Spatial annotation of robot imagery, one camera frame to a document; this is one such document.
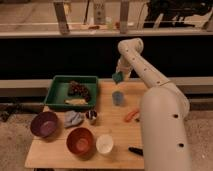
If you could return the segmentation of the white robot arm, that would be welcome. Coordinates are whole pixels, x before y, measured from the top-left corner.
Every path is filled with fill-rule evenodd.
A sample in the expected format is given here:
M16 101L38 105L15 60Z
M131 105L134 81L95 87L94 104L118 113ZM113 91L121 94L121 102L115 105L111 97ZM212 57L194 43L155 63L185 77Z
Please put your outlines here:
M139 105L144 170L192 171L183 122L190 110L189 100L174 82L141 56L143 48L141 38L120 41L116 71L128 79L134 70L148 88Z

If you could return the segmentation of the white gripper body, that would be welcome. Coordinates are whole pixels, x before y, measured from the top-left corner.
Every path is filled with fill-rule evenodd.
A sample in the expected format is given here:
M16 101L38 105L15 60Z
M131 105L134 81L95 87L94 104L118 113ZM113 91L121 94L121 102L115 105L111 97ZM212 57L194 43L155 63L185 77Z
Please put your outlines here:
M131 76L132 67L126 59L121 57L117 62L116 71L122 73L124 80L128 80Z

